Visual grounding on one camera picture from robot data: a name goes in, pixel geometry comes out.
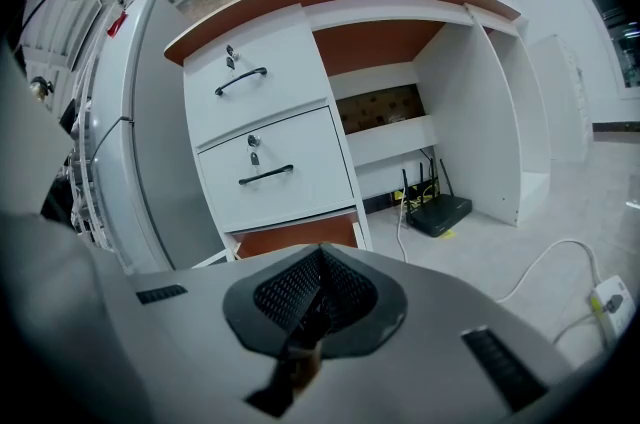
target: drawer handle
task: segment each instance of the drawer handle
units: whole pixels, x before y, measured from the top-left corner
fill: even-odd
[[[216,95],[220,97],[224,93],[222,90],[224,90],[227,86],[230,86],[233,83],[240,81],[240,79],[244,79],[245,77],[252,76],[253,74],[260,74],[260,75],[266,76],[267,69],[265,67],[255,68],[253,70],[250,70],[246,74],[242,74],[241,76],[238,76],[235,79],[232,79],[227,84],[223,84],[222,86],[219,86],[218,88],[216,88]]]
[[[293,171],[293,165],[288,164],[287,166],[283,166],[282,168],[278,168],[277,170],[271,170],[270,172],[266,172],[260,175],[256,175],[255,177],[249,177],[248,179],[240,179],[238,184],[244,186],[245,184],[249,184],[249,182],[253,182],[254,180],[264,179],[265,177],[271,177],[272,175],[278,175],[279,173],[291,172]]]

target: tiled floor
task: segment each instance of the tiled floor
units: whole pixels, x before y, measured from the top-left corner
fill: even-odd
[[[477,212],[456,225],[449,239],[432,239],[403,224],[409,262],[454,275],[499,298],[547,246],[575,238],[594,248],[603,278],[618,274],[639,295],[640,209],[627,202],[640,205],[640,134],[597,139],[606,141],[596,141],[583,164],[552,165],[549,198],[519,228]],[[402,259],[396,241],[398,208],[368,218],[374,250]],[[553,339],[589,312],[592,286],[586,253],[565,243],[545,256],[505,305]],[[603,339],[595,320],[589,320],[567,332],[558,346],[577,367],[603,351]]]

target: white drawer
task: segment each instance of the white drawer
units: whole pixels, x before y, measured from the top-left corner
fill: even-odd
[[[353,205],[353,193],[329,108],[311,111],[243,134],[198,156],[202,177],[224,232],[262,227]],[[251,163],[251,152],[259,166]],[[292,165],[293,169],[245,184]]]
[[[226,62],[227,45],[240,55],[233,71]],[[216,95],[217,88],[260,67],[266,75],[250,75]],[[247,22],[194,53],[185,60],[184,85],[189,136],[196,148],[330,92],[299,5]]]

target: power strip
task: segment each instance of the power strip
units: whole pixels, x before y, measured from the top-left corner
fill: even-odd
[[[636,312],[631,294],[618,275],[608,278],[593,290],[591,306],[600,320],[609,346],[615,344],[624,333]]]

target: router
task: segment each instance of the router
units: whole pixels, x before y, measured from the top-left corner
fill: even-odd
[[[442,159],[440,159],[440,165],[442,166],[442,172],[447,181],[450,194],[442,194],[439,190],[436,192],[438,177],[435,173],[433,159],[429,158],[431,199],[426,202],[423,201],[424,175],[422,163],[420,163],[420,205],[415,209],[411,209],[411,204],[408,204],[409,210],[407,211],[407,223],[430,237],[440,237],[469,214],[473,208],[471,200],[454,195],[451,181],[449,180],[449,175],[447,174],[447,169]],[[409,195],[407,172],[405,170],[402,170],[402,177],[404,179],[405,195]]]

